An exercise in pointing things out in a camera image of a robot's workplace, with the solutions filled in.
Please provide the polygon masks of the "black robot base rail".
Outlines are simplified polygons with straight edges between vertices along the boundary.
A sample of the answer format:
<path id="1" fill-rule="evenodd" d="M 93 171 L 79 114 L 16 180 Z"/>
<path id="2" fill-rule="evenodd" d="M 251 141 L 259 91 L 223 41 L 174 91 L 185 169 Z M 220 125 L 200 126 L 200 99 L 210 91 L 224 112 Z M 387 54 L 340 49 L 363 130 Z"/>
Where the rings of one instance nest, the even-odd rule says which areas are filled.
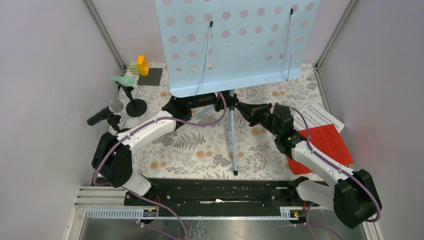
<path id="1" fill-rule="evenodd" d="M 145 200 L 127 193 L 126 207 L 152 207 L 160 217 L 172 214 L 157 201 L 184 217 L 277 217 L 281 208 L 304 211 L 308 201 L 295 196 L 286 180 L 229 180 L 152 178 Z"/>

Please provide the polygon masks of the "light blue music stand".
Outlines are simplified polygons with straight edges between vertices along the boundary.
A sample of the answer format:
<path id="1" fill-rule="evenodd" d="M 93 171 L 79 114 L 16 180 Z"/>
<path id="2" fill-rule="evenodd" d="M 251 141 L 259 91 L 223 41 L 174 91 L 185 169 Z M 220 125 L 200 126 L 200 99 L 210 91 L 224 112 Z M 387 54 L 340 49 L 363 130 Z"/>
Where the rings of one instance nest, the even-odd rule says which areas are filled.
<path id="1" fill-rule="evenodd" d="M 318 0 L 157 0 L 175 97 L 294 80 Z"/>

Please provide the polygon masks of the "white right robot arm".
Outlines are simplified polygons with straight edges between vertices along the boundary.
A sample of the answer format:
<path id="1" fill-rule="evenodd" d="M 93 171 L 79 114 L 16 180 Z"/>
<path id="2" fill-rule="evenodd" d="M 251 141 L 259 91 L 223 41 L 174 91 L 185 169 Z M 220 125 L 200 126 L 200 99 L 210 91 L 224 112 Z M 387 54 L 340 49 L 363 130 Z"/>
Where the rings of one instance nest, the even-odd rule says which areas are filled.
<path id="1" fill-rule="evenodd" d="M 294 127 L 292 108 L 281 104 L 247 104 L 239 102 L 236 109 L 253 127 L 261 125 L 274 135 L 277 149 L 304 165 L 326 184 L 307 178 L 296 180 L 287 191 L 287 201 L 299 206 L 304 201 L 332 210 L 348 228 L 363 222 L 375 223 L 381 218 L 382 203 L 371 174 L 353 170 L 323 153 Z"/>

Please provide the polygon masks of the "white sheet music page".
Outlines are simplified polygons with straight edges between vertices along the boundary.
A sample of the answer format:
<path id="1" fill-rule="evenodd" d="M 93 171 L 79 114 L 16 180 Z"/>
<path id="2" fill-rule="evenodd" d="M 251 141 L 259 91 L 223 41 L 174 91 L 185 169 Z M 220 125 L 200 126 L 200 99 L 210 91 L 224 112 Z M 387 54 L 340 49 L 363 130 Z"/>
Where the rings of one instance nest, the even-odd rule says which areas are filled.
<path id="1" fill-rule="evenodd" d="M 336 130 L 340 133 L 345 127 L 344 123 L 336 119 L 333 115 L 331 115 L 323 107 L 316 103 L 305 105 L 299 111 L 301 115 L 299 115 L 297 111 L 292 110 L 292 113 L 294 115 L 293 125 L 297 130 L 306 129 L 302 117 L 304 118 L 307 123 L 307 126 L 310 129 L 333 124 Z"/>

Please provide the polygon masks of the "red sheet music page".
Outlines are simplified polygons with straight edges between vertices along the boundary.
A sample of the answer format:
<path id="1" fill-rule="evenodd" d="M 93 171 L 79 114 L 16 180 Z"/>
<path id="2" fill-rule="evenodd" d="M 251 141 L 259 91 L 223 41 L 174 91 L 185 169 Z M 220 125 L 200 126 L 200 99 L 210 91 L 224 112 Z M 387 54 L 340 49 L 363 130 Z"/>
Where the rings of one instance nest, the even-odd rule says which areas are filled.
<path id="1" fill-rule="evenodd" d="M 327 124 L 309 128 L 311 144 L 333 160 L 348 166 L 354 163 L 352 155 L 344 143 L 342 136 L 334 124 Z M 312 171 L 305 165 L 286 157 L 288 164 L 295 175 L 309 174 Z"/>

